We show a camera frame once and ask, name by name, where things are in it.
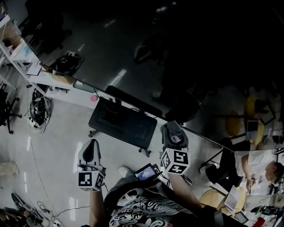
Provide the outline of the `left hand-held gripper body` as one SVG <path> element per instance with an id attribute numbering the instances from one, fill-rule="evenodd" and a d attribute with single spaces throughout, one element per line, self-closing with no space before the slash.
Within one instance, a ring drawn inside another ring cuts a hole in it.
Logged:
<path id="1" fill-rule="evenodd" d="M 101 165 L 78 164 L 78 187 L 84 191 L 101 191 L 105 170 Z"/>

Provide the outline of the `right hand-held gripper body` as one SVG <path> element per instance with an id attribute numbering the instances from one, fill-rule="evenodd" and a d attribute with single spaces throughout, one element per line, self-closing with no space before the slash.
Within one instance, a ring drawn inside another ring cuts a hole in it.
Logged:
<path id="1" fill-rule="evenodd" d="M 166 173 L 183 175 L 191 163 L 191 152 L 188 143 L 162 144 L 160 166 Z"/>

